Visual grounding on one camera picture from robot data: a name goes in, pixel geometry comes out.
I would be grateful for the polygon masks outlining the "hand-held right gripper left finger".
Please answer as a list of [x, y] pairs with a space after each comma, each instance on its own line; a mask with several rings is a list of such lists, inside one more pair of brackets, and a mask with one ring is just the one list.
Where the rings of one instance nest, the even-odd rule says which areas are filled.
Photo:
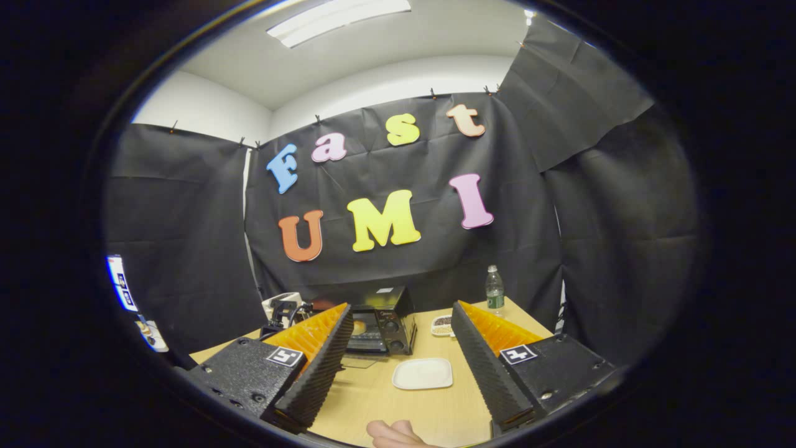
[[275, 335], [237, 338], [187, 371], [217, 402], [294, 434], [315, 422], [354, 327], [347, 303]]

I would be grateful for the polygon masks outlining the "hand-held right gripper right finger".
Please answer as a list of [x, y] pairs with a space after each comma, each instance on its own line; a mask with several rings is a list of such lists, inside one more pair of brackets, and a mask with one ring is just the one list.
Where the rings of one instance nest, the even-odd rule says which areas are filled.
[[615, 372], [568, 335], [543, 338], [474, 304], [455, 303], [451, 323], [494, 436], [546, 419], [597, 391]]

